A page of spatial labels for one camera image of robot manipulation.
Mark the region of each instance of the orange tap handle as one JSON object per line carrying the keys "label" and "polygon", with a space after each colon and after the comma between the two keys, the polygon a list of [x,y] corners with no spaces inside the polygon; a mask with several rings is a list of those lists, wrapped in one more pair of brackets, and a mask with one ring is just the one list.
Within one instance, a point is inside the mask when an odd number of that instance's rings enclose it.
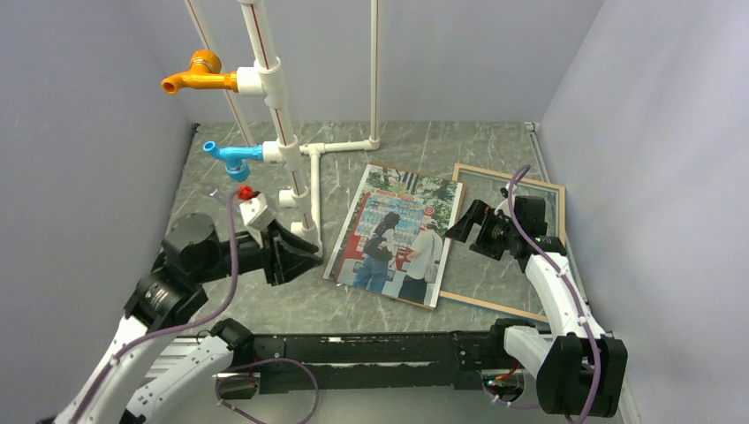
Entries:
{"label": "orange tap handle", "polygon": [[222,89],[239,91],[237,73],[219,73],[221,60],[210,50],[198,50],[190,59],[190,69],[176,73],[162,81],[162,88],[170,95],[175,95],[180,88],[189,87],[196,90]]}

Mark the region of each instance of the woman with black hair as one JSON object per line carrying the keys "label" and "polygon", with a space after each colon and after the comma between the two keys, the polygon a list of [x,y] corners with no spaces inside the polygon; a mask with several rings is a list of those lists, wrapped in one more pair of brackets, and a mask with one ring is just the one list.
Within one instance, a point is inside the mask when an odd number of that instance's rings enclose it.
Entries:
{"label": "woman with black hair", "polygon": [[443,254],[443,240],[437,232],[437,221],[429,218],[425,227],[419,231],[411,245],[411,252],[405,257],[408,270],[398,292],[400,299],[424,304],[427,303],[424,298],[427,296],[428,285],[436,282],[438,263]]}
{"label": "woman with black hair", "polygon": [[372,235],[364,246],[364,254],[367,257],[356,273],[352,283],[354,287],[366,289],[369,285],[372,292],[382,293],[385,280],[388,278],[388,263],[397,251],[395,228],[399,222],[399,214],[388,212],[372,230]]}

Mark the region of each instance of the blue tap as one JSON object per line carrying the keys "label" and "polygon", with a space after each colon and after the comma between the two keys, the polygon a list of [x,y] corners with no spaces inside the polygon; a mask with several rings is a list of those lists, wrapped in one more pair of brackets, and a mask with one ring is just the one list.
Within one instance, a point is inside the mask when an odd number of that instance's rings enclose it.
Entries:
{"label": "blue tap", "polygon": [[220,148],[215,141],[208,141],[203,145],[203,151],[226,163],[226,173],[229,178],[242,182],[250,176],[247,159],[262,162],[262,147],[256,148]]}

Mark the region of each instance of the magazine cover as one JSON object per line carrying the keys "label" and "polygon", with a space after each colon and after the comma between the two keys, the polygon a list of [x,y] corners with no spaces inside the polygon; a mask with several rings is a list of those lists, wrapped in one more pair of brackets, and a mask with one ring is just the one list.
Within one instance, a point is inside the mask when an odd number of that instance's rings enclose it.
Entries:
{"label": "magazine cover", "polygon": [[463,184],[367,165],[323,275],[434,308]]}

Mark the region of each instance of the white wall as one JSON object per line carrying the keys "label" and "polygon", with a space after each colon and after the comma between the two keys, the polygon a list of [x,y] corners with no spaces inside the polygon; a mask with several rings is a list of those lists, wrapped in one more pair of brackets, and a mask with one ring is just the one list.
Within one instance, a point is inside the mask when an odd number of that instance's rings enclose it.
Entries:
{"label": "white wall", "polygon": [[71,401],[153,261],[189,144],[119,0],[0,5],[0,422]]}
{"label": "white wall", "polygon": [[749,3],[608,0],[541,121],[644,423],[747,422]]}
{"label": "white wall", "polygon": [[[182,0],[126,0],[166,72],[202,49]],[[538,121],[603,0],[382,0],[382,119]],[[202,0],[224,70],[254,60],[236,0]],[[369,120],[369,0],[267,0],[299,121]],[[195,122],[217,92],[178,94]],[[269,120],[260,99],[247,118]]]}

